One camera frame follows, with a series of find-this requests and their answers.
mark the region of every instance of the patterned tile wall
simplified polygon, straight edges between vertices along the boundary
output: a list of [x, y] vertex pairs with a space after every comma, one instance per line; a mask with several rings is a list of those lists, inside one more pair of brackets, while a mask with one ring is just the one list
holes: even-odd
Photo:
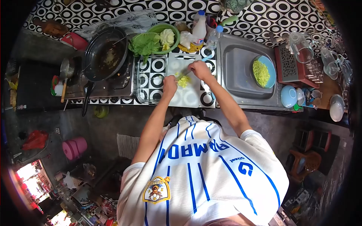
[[[155, 10], [159, 22], [174, 24], [176, 21], [186, 21], [189, 27], [192, 25], [193, 16], [199, 10], [217, 15], [221, 20], [232, 16], [229, 12], [222, 16], [218, 0], [110, 0], [110, 3], [113, 5], [112, 8], [100, 9], [95, 0], [77, 0], [68, 6], [58, 0], [58, 9], [53, 0], [40, 0], [24, 23], [24, 28], [42, 33], [41, 27], [34, 25], [32, 19], [39, 17], [43, 21], [54, 19], [62, 23], [59, 13], [66, 20], [70, 31], [80, 30], [92, 23], [108, 20], [125, 12], [146, 8]], [[224, 27], [225, 33], [248, 38], [270, 47], [274, 46], [269, 39], [270, 31], [275, 37], [312, 28], [328, 34], [328, 22], [319, 16], [308, 0], [254, 0], [238, 14], [238, 18]], [[320, 55], [316, 45], [313, 49]]]

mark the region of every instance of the gas stove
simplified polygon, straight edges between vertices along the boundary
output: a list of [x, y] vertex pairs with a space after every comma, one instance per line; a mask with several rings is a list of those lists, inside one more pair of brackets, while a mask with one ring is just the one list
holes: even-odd
[[[75, 60], [76, 67], [81, 67], [81, 59]], [[92, 98], [108, 99], [112, 97], [127, 98], [132, 97], [134, 93], [134, 65], [135, 59], [133, 53], [128, 51], [127, 58], [120, 70], [112, 77], [106, 80], [98, 81], [90, 95]], [[81, 70], [68, 82], [65, 99], [83, 99], [85, 96], [83, 87], [88, 79]]]

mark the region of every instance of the plastic chair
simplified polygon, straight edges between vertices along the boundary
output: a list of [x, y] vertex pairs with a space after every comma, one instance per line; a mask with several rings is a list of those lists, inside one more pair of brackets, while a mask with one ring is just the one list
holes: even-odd
[[309, 151], [306, 154], [295, 150], [289, 150], [289, 152], [295, 157], [292, 169], [289, 174], [298, 182], [302, 182], [308, 174], [319, 168], [320, 162], [322, 160], [320, 154], [314, 151]]

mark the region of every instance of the bottle cap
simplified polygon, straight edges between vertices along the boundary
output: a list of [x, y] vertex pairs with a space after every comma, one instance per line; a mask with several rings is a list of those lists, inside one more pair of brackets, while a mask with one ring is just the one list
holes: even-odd
[[221, 33], [221, 32], [224, 31], [224, 28], [223, 28], [221, 25], [218, 25], [218, 26], [216, 27], [216, 31], [219, 32], [219, 33]]

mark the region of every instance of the blue bowl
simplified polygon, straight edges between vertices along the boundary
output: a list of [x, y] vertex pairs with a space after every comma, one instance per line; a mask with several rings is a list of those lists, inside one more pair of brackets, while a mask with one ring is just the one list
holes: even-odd
[[275, 84], [276, 77], [277, 77], [277, 74], [276, 74], [276, 72], [275, 72], [275, 68], [274, 68], [273, 63], [272, 63], [272, 62], [269, 60], [269, 58], [266, 57], [266, 56], [257, 56], [257, 57], [255, 57], [254, 60], [253, 60], [253, 63], [254, 63], [254, 61], [256, 61], [256, 60], [258, 60], [258, 61], [260, 61], [261, 63], [263, 63], [263, 64], [266, 65], [266, 67], [268, 68], [268, 72], [269, 72], [269, 74], [270, 74], [270, 78], [269, 78], [268, 82], [266, 83], [265, 87], [261, 86], [261, 85], [258, 83], [258, 81], [256, 80], [255, 76], [254, 76], [255, 82], [256, 82], [260, 87], [265, 88], [265, 89], [269, 89], [269, 88], [273, 87], [274, 84]]
[[280, 99], [282, 100], [282, 105], [286, 108], [293, 107], [297, 102], [296, 90], [291, 85], [286, 85], [282, 88], [280, 92]]

